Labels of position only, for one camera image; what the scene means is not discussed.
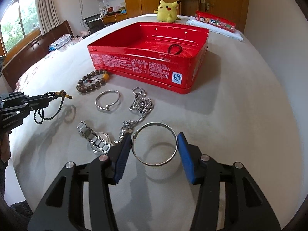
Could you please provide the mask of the person's left hand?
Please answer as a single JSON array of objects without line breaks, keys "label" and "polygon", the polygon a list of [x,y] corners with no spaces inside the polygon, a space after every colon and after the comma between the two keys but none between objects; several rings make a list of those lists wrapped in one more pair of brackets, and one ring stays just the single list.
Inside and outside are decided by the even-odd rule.
[{"label": "person's left hand", "polygon": [[5,133],[1,141],[1,160],[6,163],[11,157],[9,133]]}]

